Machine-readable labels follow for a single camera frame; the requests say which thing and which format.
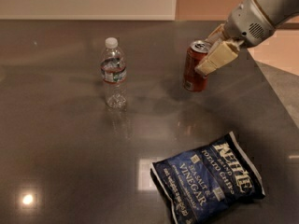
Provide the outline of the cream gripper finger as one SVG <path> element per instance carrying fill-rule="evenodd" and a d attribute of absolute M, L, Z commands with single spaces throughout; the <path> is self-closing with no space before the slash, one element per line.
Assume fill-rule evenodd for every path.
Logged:
<path fill-rule="evenodd" d="M 212 45 L 207 56 L 203 58 L 195 67 L 195 71 L 203 77 L 208 76 L 209 74 L 236 59 L 242 44 L 242 40 L 237 41 L 233 39 L 219 39 Z"/>
<path fill-rule="evenodd" d="M 214 44 L 218 40 L 225 40 L 224 24 L 220 24 L 207 38 L 206 41 Z"/>

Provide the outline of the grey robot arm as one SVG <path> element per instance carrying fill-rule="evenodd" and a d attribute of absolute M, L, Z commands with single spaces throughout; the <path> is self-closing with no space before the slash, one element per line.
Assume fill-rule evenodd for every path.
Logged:
<path fill-rule="evenodd" d="M 299 0 L 244 0 L 207 38 L 212 45 L 195 66 L 205 77 L 237 58 L 242 47 L 256 47 L 299 14 Z"/>

